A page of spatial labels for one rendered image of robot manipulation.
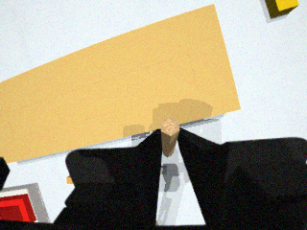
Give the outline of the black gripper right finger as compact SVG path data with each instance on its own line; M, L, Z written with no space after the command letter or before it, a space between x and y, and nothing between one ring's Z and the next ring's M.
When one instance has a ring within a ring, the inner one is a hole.
M307 140L297 136L216 144L180 127L177 142L205 224L225 223L238 165L307 162Z

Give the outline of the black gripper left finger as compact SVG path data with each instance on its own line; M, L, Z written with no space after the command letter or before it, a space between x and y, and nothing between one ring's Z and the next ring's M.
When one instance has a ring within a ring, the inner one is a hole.
M144 225L155 225L161 159L161 129L157 129L136 147L72 150L65 165L74 187L79 183L133 183Z

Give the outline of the yellow flat bar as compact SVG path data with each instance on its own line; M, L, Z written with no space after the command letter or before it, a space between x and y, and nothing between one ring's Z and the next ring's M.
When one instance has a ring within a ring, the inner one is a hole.
M282 14L290 13L299 4L297 0L265 0L271 19Z

